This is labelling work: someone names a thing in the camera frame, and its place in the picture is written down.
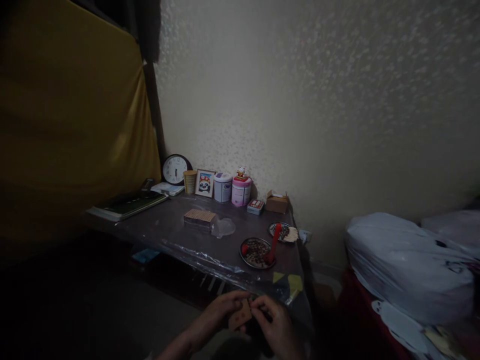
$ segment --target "panda picture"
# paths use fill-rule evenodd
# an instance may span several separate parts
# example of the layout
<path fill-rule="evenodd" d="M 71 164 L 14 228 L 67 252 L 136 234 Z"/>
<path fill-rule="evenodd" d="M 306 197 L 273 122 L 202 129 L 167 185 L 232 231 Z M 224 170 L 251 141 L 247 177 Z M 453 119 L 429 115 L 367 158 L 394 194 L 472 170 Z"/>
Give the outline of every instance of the panda picture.
<path fill-rule="evenodd" d="M 200 174 L 200 182 L 198 183 L 198 191 L 199 192 L 210 192 L 210 174 L 201 173 Z"/>
<path fill-rule="evenodd" d="M 196 173 L 195 194 L 211 198 L 214 195 L 214 176 L 217 172 L 198 169 Z"/>

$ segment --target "wall clock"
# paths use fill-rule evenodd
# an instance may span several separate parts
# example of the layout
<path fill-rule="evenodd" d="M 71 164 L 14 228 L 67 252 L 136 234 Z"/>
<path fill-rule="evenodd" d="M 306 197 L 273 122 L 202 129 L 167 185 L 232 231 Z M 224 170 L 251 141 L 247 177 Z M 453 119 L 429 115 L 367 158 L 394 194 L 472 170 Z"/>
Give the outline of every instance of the wall clock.
<path fill-rule="evenodd" d="M 172 185 L 184 184 L 184 172 L 192 170 L 192 164 L 185 156 L 179 154 L 170 155 L 163 164 L 163 178 Z"/>

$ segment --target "notebook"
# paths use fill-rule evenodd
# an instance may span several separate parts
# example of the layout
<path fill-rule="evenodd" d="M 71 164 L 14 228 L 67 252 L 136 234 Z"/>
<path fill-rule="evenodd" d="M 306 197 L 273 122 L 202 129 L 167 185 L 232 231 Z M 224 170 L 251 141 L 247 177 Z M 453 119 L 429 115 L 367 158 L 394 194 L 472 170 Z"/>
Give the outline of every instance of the notebook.
<path fill-rule="evenodd" d="M 167 192 L 170 196 L 177 196 L 184 189 L 185 189 L 185 186 L 183 185 L 176 186 L 176 185 L 169 184 L 168 182 L 161 182 L 157 185 L 152 186 L 150 190 L 157 193 L 162 193 L 162 194 L 165 194 Z"/>
<path fill-rule="evenodd" d="M 154 191 L 150 191 L 149 194 L 149 197 L 141 197 L 140 192 L 136 191 L 119 195 L 88 209 L 86 212 L 112 222 L 119 222 L 169 198 L 166 194 Z"/>

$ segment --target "yellow curtain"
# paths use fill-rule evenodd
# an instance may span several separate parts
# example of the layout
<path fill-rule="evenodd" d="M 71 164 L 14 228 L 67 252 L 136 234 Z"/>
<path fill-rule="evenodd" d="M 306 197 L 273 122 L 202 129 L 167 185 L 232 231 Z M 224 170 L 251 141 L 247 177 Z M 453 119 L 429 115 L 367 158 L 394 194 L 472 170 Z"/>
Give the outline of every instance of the yellow curtain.
<path fill-rule="evenodd" d="M 0 39 L 2 264 L 83 230 L 85 209 L 160 180 L 135 39 L 69 0 L 19 1 Z"/>

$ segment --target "green book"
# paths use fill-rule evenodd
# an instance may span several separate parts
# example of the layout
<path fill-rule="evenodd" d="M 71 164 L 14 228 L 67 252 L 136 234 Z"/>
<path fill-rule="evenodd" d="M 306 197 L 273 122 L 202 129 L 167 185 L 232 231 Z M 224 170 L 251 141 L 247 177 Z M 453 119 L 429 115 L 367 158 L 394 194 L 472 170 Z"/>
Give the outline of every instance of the green book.
<path fill-rule="evenodd" d="M 169 198 L 168 195 L 150 191 L 149 197 L 141 197 L 140 191 L 116 196 L 86 212 L 106 220 L 119 222 L 143 210 L 160 204 Z"/>

